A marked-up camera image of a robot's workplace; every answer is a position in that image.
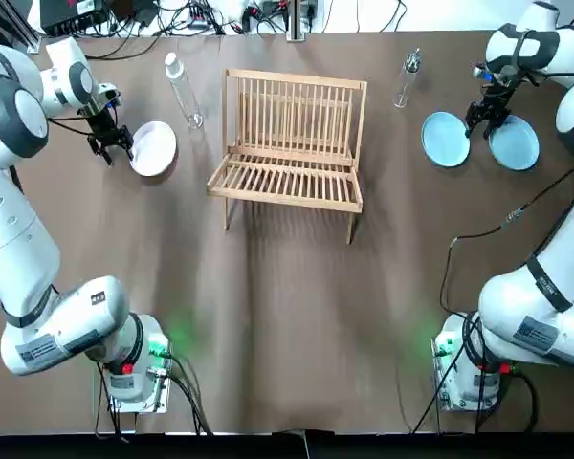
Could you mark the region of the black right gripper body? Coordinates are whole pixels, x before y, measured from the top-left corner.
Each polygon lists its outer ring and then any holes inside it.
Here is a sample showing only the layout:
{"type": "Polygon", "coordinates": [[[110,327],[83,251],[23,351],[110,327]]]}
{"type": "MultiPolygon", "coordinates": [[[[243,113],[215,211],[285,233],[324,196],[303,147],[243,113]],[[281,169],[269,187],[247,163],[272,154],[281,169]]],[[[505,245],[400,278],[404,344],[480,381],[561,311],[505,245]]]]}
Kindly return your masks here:
{"type": "Polygon", "coordinates": [[[509,101],[512,97],[512,89],[500,84],[486,83],[480,87],[482,95],[478,103],[478,109],[483,115],[492,115],[499,113],[509,114],[509,101]]]}

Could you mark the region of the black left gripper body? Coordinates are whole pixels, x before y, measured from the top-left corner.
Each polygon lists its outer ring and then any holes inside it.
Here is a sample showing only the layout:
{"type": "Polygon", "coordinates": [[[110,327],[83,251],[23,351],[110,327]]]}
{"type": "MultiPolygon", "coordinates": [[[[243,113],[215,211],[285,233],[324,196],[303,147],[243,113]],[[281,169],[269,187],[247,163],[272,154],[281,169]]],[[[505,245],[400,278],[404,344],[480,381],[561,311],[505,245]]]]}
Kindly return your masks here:
{"type": "Polygon", "coordinates": [[[118,125],[109,107],[103,107],[97,113],[92,114],[86,110],[82,116],[87,121],[92,133],[97,138],[114,138],[119,133],[118,125]]]}

